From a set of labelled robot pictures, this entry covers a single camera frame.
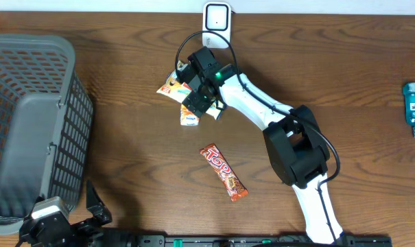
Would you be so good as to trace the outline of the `small orange tissue pack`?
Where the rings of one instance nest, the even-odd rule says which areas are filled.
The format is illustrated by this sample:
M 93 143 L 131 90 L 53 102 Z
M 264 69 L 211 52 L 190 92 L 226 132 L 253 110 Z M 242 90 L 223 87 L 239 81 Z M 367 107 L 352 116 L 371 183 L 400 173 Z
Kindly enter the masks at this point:
M 189 111 L 184 105 L 180 105 L 180 125 L 181 126 L 197 126 L 200 119 Z

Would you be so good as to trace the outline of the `cream snack bag blue edges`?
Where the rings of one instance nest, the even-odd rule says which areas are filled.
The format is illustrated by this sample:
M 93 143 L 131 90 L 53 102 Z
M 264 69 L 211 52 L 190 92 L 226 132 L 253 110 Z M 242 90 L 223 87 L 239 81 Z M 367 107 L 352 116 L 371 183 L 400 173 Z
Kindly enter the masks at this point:
M 186 66 L 187 64 L 178 61 L 179 71 L 185 69 Z M 190 92 L 191 89 L 185 82 L 180 83 L 177 81 L 176 71 L 170 73 L 167 77 L 165 84 L 162 87 L 160 87 L 159 90 L 157 90 L 157 93 L 172 98 L 173 100 L 180 103 L 180 105 L 182 104 L 183 100 L 190 94 Z M 218 120 L 222 115 L 222 110 L 217 109 L 215 107 L 215 103 L 213 103 L 206 113 L 212 116 L 215 120 Z

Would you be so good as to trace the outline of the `red orange candy bar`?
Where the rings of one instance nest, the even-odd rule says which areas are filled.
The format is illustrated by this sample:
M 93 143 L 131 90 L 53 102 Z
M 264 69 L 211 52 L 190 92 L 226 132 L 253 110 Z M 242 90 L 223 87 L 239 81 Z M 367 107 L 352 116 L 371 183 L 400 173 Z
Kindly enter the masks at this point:
M 248 195 L 248 190 L 242 184 L 214 143 L 200 149 L 200 154 L 208 161 L 210 166 L 216 172 L 219 179 L 224 184 L 232 202 L 236 202 L 238 199 Z

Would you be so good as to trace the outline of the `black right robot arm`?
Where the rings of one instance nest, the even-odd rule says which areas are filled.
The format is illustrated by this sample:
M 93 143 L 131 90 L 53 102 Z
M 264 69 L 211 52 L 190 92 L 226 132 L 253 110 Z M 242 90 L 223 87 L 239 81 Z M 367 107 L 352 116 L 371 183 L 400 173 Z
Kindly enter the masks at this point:
M 312 111 L 302 105 L 282 104 L 258 89 L 237 63 L 223 66 L 207 47 L 188 57 L 186 65 L 175 65 L 179 82 L 190 94 L 183 104 L 196 116 L 210 106 L 235 108 L 263 133 L 272 169 L 296 194 L 305 217 L 308 238 L 319 244 L 336 244 L 343 234 L 337 222 L 327 183 L 327 161 L 340 158 L 321 133 Z

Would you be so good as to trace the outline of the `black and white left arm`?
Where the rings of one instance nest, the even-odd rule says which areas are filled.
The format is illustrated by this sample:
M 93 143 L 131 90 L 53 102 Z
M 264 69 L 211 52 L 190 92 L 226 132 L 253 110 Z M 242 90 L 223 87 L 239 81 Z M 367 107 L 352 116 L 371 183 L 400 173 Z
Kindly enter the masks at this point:
M 106 228 L 112 214 L 98 196 L 92 182 L 86 182 L 86 209 L 90 218 L 71 224 L 69 211 L 61 197 L 37 197 L 28 215 L 23 218 L 16 244 L 26 243 L 41 247 L 127 247 L 133 246 L 133 235 L 128 231 Z

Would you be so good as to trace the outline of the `white barcode scanner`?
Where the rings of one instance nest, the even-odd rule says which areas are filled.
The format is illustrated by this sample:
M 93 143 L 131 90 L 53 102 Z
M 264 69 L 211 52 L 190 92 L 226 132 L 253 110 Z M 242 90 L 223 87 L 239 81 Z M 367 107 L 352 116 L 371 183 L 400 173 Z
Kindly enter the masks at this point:
M 202 44 L 211 49 L 226 49 L 230 42 L 232 8 L 226 2 L 207 2 L 203 7 Z

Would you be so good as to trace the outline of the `dark grey plastic basket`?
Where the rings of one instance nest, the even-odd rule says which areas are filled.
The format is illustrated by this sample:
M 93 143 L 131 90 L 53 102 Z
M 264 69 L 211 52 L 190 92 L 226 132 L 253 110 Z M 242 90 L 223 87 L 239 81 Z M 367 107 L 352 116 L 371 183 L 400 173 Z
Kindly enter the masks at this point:
M 69 41 L 0 34 L 0 235 L 16 233 L 38 197 L 74 210 L 92 120 Z

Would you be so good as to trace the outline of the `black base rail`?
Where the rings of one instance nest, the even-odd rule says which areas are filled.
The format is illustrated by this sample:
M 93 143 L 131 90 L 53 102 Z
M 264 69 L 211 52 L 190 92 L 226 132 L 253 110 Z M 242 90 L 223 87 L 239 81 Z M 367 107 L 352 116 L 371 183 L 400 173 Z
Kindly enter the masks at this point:
M 253 246 L 341 246 L 341 247 L 393 247 L 390 237 L 358 237 L 342 235 L 330 244 L 318 244 L 306 235 L 281 235 L 276 237 L 187 237 L 163 235 L 138 235 L 131 247 L 253 247 Z

